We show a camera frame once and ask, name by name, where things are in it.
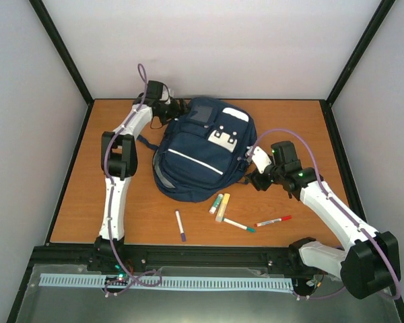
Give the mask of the navy blue backpack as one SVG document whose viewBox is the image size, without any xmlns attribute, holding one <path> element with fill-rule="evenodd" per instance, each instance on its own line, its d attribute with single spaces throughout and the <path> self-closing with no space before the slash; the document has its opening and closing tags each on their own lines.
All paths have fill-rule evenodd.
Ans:
<svg viewBox="0 0 404 323">
<path fill-rule="evenodd" d="M 154 151 L 152 169 L 159 191 L 180 202 L 199 203 L 244 177 L 247 151 L 257 140 L 250 114 L 217 98 L 193 98 L 189 112 L 171 120 Z"/>
</svg>

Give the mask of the purple cap marker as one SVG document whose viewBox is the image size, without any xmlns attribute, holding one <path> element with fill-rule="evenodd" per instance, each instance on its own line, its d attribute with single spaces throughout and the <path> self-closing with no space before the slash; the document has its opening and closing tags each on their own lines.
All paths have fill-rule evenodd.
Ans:
<svg viewBox="0 0 404 323">
<path fill-rule="evenodd" d="M 176 215 L 176 220 L 177 220 L 177 224 L 178 224 L 178 228 L 179 228 L 179 231 L 180 231 L 180 238 L 181 238 L 181 241 L 182 242 L 186 242 L 186 235 L 185 235 L 185 232 L 184 232 L 184 227 L 183 227 L 183 224 L 182 224 L 182 219 L 181 219 L 181 216 L 180 216 L 180 211 L 179 210 L 175 210 L 175 215 Z"/>
</svg>

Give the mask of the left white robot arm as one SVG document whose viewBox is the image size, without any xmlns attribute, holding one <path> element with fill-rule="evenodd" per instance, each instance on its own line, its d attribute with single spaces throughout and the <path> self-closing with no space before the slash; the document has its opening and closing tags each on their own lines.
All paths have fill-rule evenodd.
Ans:
<svg viewBox="0 0 404 323">
<path fill-rule="evenodd" d="M 155 117 L 166 124 L 185 111 L 185 102 L 174 99 L 166 84 L 148 81 L 122 123 L 113 131 L 102 134 L 101 168 L 105 175 L 106 197 L 95 248 L 103 256 L 103 263 L 112 271 L 121 270 L 127 262 L 127 255 L 121 249 L 125 237 L 127 191 L 138 166 L 137 138 Z"/>
</svg>

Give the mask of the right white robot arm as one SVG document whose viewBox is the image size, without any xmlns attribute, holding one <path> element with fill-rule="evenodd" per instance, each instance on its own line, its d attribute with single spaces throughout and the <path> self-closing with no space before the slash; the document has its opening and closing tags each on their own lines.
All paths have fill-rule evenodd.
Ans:
<svg viewBox="0 0 404 323">
<path fill-rule="evenodd" d="M 256 168 L 247 177 L 257 190 L 280 185 L 289 195 L 313 211 L 334 233 L 340 248 L 326 246 L 314 238 L 290 244 L 289 257 L 295 270 L 314 267 L 340 279 L 357 299 L 395 288 L 400 294 L 399 247 L 395 236 L 380 233 L 360 219 L 330 189 L 315 167 L 303 168 L 291 141 L 271 146 L 267 154 L 249 147 L 246 158 Z"/>
</svg>

